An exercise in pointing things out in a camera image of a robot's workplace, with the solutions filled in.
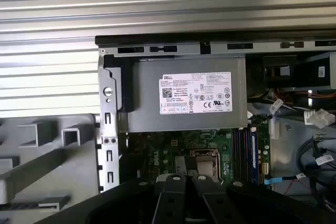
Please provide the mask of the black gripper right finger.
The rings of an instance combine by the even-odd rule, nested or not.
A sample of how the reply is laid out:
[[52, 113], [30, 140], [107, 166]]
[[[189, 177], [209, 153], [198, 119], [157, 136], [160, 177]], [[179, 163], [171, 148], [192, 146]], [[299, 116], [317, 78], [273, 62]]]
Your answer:
[[222, 187], [198, 175], [193, 184], [213, 223], [332, 223], [332, 214], [251, 183], [235, 180]]

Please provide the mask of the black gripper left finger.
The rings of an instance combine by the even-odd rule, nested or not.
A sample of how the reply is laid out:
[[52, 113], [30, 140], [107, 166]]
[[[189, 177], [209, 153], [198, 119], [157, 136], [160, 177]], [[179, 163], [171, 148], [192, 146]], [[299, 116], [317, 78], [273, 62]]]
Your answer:
[[122, 183], [40, 223], [184, 223], [185, 177], [165, 175]]

